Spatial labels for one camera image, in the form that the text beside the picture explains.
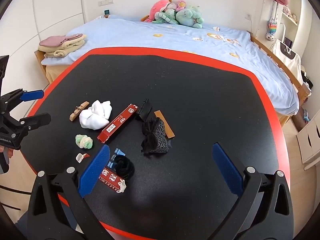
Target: white shelf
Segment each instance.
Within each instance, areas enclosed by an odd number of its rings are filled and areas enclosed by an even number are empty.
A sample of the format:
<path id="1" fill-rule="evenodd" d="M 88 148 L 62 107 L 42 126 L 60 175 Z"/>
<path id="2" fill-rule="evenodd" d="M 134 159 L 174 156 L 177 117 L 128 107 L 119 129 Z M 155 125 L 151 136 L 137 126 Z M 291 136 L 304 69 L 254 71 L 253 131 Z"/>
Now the white shelf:
<path id="1" fill-rule="evenodd" d="M 287 17 L 294 25 L 298 26 L 298 24 L 294 21 L 294 19 L 290 18 L 289 16 L 287 16 L 284 12 L 282 12 L 282 14 Z"/>

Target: red box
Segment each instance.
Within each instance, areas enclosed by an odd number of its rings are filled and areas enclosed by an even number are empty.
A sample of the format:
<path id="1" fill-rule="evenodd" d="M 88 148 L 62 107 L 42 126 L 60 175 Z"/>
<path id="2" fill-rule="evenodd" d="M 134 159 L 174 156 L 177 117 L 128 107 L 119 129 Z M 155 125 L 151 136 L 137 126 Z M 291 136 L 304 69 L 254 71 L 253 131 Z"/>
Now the red box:
<path id="1" fill-rule="evenodd" d="M 110 135 L 113 134 L 128 118 L 138 110 L 136 105 L 130 104 L 126 109 L 123 110 L 102 132 L 98 135 L 98 139 L 105 143 L 109 139 Z"/>
<path id="2" fill-rule="evenodd" d="M 101 172 L 99 179 L 109 187 L 111 187 L 113 190 L 115 190 L 117 193 L 123 192 L 125 190 L 125 181 L 113 171 L 104 168 Z"/>

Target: red table edge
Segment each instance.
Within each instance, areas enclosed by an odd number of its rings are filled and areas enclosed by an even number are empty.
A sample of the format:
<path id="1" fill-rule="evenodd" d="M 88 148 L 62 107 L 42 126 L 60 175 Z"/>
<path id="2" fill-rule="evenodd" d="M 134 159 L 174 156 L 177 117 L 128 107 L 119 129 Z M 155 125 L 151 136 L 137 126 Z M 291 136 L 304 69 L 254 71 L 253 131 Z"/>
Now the red table edge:
<path id="1" fill-rule="evenodd" d="M 169 50 L 169 49 L 156 49 L 156 48 L 142 48 L 142 47 L 111 47 L 111 48 L 97 48 L 88 51 L 86 54 L 82 55 L 79 59 L 77 59 L 74 63 L 72 63 L 68 68 L 66 68 L 54 81 L 51 83 L 48 88 L 44 91 L 44 97 L 39 99 L 35 105 L 30 110 L 28 116 L 34 115 L 36 111 L 41 106 L 42 102 L 47 98 L 47 96 L 51 93 L 51 91 L 59 84 L 59 82 L 66 76 L 68 73 L 73 70 L 81 61 L 83 61 L 89 55 L 154 55 L 160 56 L 168 59 L 185 61 L 195 64 L 201 64 L 208 67 L 213 67 L 221 70 L 226 70 L 230 72 L 236 72 L 249 77 L 258 92 L 258 95 L 262 101 L 264 109 L 266 111 L 267 117 L 269 119 L 269 123 L 271 126 L 271 131 L 273 134 L 274 142 L 276 145 L 276 154 L 278 158 L 279 170 L 283 171 L 288 183 L 288 187 L 290 190 L 290 166 L 289 166 L 289 156 L 287 152 L 287 146 L 285 143 L 284 135 L 282 132 L 282 128 L 278 117 L 276 115 L 276 111 L 267 95 L 266 91 L 264 90 L 263 86 L 257 79 L 257 77 L 250 71 L 245 70 L 243 68 L 234 66 L 232 64 L 216 60 L 209 57 L 200 56 L 193 53 L 187 53 L 182 51 L 176 50 Z M 28 163 L 31 169 L 36 173 L 36 171 L 32 168 L 30 163 Z M 62 196 L 59 195 L 60 200 L 67 206 L 68 202 Z M 119 235 L 125 236 L 127 238 L 136 239 L 136 240 L 154 240 L 151 238 L 146 238 L 142 236 L 137 236 L 112 226 L 109 226 L 103 222 L 100 222 L 102 226 L 115 232 Z"/>

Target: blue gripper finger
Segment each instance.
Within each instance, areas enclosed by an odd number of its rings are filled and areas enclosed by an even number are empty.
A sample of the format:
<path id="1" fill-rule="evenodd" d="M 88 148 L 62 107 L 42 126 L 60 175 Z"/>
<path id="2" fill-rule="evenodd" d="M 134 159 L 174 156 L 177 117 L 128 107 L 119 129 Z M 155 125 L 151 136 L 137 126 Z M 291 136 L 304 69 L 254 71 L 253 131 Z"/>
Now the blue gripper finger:
<path id="1" fill-rule="evenodd" d="M 30 100 L 36 100 L 43 98 L 44 92 L 42 90 L 35 90 L 30 92 L 24 92 L 20 99 L 24 102 L 30 101 Z"/>

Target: screw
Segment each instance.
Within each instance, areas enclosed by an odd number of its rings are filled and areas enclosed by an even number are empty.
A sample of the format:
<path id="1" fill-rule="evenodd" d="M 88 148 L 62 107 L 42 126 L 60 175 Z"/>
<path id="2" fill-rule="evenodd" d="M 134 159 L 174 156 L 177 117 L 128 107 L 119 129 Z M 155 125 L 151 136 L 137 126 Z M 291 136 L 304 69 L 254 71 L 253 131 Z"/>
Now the screw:
<path id="1" fill-rule="evenodd" d="M 277 171 L 277 174 L 279 177 L 283 177 L 284 176 L 284 173 L 282 171 Z"/>
<path id="2" fill-rule="evenodd" d="M 249 166 L 249 167 L 247 168 L 247 171 L 248 171 L 249 173 L 255 173 L 255 172 L 256 172 L 256 169 L 255 169 L 254 167 Z"/>
<path id="3" fill-rule="evenodd" d="M 38 176 L 39 176 L 39 177 L 42 177 L 43 175 L 44 175 L 44 171 L 39 171 L 39 172 L 38 172 Z"/>
<path id="4" fill-rule="evenodd" d="M 75 171 L 74 167 L 67 168 L 67 173 L 73 173 Z"/>

